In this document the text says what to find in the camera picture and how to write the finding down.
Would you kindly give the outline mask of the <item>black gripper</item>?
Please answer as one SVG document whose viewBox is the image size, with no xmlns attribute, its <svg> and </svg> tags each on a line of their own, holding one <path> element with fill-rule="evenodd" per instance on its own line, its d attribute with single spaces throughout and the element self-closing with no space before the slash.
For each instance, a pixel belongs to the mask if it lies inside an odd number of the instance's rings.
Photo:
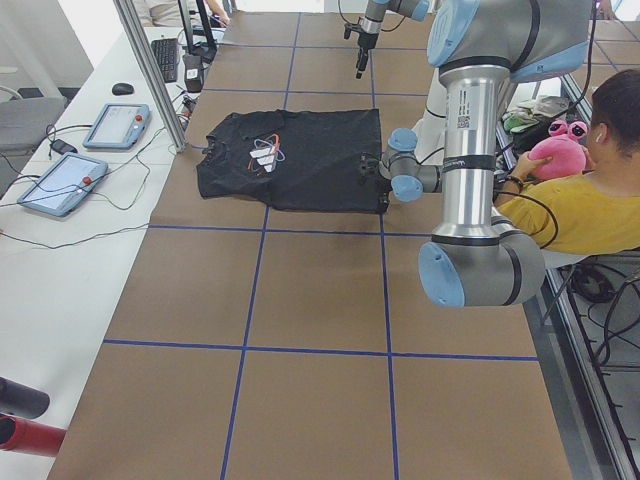
<svg viewBox="0 0 640 480">
<path fill-rule="evenodd" d="M 370 19 L 360 19 L 357 23 L 346 21 L 344 23 L 345 40 L 349 40 L 352 34 L 358 35 L 359 46 L 356 61 L 356 78 L 361 79 L 366 71 L 369 61 L 369 51 L 376 47 L 381 31 L 381 23 Z"/>
<path fill-rule="evenodd" d="M 359 179 L 357 181 L 359 186 L 365 186 L 369 181 L 371 181 L 377 191 L 378 195 L 378 203 L 377 203 L 377 212 L 385 213 L 389 207 L 389 196 L 388 196 L 388 181 L 387 179 L 380 173 L 380 160 L 378 157 L 373 154 L 362 152 L 359 158 Z"/>
</svg>

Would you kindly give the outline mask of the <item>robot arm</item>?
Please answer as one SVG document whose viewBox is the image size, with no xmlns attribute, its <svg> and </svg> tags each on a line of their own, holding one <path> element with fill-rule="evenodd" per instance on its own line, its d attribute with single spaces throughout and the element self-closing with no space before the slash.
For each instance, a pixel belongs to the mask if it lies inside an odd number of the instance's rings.
<svg viewBox="0 0 640 480">
<path fill-rule="evenodd" d="M 382 24 L 387 12 L 397 13 L 403 18 L 415 21 L 423 21 L 429 13 L 432 2 L 427 0 L 370 0 L 367 2 L 364 14 L 357 22 L 344 18 L 345 40 L 349 40 L 351 34 L 356 34 L 358 56 L 355 66 L 355 77 L 361 79 L 366 71 L 370 52 L 376 47 Z"/>
<path fill-rule="evenodd" d="M 496 124 L 507 82 L 568 74 L 587 56 L 590 1 L 371 1 L 356 24 L 363 71 L 387 12 L 435 18 L 427 57 L 442 120 L 395 130 L 379 163 L 395 197 L 443 198 L 443 218 L 419 252 L 426 295 L 436 305 L 522 303 L 545 276 L 541 248 L 494 207 Z"/>
</svg>

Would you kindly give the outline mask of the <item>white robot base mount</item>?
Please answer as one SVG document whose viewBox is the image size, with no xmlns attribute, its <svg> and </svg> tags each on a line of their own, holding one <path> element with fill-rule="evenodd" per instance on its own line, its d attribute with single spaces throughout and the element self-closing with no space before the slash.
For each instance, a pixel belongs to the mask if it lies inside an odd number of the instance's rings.
<svg viewBox="0 0 640 480">
<path fill-rule="evenodd" d="M 425 165 L 441 165 L 444 159 L 447 90 L 435 69 L 426 98 L 423 116 L 413 126 L 417 136 L 414 155 Z"/>
</svg>

